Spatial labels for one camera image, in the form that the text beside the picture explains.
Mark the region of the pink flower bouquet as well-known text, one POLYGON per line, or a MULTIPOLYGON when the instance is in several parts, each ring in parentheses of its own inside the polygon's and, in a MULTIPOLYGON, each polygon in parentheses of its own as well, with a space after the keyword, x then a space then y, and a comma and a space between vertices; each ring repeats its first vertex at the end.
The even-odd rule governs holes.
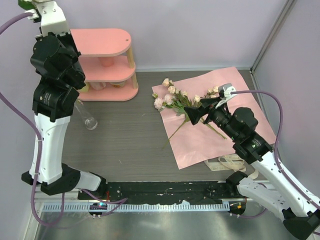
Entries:
POLYGON ((184 120, 179 125, 179 127, 173 132, 173 134, 168 138, 167 142, 164 144, 163 148, 170 142, 171 138, 188 122, 190 118, 187 116, 184 107, 200 107, 201 99, 206 98, 217 98, 218 97, 218 87, 214 86, 209 88, 207 93, 204 96, 195 95, 193 99, 188 97, 186 91, 179 90, 175 87, 174 82, 165 78, 162 82, 162 85, 167 88, 168 93, 164 97, 159 97, 157 93, 153 93, 152 97, 154 98, 154 107, 162 112, 164 109, 172 109, 176 116, 183 116, 184 120))

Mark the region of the purple pink wrapping paper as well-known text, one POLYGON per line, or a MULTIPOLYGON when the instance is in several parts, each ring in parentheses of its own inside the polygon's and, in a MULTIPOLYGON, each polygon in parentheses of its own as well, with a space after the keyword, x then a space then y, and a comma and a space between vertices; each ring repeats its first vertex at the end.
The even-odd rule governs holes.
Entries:
POLYGON ((179 169, 230 154, 257 164, 273 153, 275 134, 235 67, 152 90, 179 169))

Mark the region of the cream printed ribbon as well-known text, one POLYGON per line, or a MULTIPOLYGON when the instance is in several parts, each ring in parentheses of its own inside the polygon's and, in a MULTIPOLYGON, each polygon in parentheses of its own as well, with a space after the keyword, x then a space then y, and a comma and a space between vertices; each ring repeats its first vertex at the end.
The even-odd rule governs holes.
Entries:
POLYGON ((245 173, 247 168, 245 160, 240 158, 237 154, 228 154, 217 157, 216 161, 205 160, 204 164, 212 171, 240 171, 245 173))

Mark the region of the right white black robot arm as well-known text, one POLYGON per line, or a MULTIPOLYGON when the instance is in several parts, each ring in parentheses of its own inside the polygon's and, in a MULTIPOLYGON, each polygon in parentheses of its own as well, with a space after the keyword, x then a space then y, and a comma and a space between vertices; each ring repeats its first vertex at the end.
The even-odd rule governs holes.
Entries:
POLYGON ((248 107, 229 112, 227 103, 217 98, 203 98, 199 107, 185 107, 193 125, 203 116, 204 124, 213 122, 234 143, 235 153, 258 170, 276 191, 260 186, 246 174, 232 174, 226 193, 242 195, 265 207, 278 217, 297 239, 306 240, 320 226, 320 199, 309 191, 275 156, 275 149, 256 131, 258 120, 248 107))

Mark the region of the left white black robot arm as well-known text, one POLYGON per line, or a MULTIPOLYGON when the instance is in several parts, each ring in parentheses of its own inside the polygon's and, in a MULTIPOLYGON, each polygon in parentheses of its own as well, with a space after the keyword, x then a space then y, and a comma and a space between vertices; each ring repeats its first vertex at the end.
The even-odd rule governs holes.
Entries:
POLYGON ((78 91, 85 86, 80 55, 70 33, 60 36, 50 32, 36 38, 30 63, 41 78, 33 93, 32 110, 38 131, 34 150, 41 153, 35 152, 30 170, 21 179, 39 185, 49 196, 85 189, 100 200, 107 192, 106 179, 62 162, 66 130, 78 91))

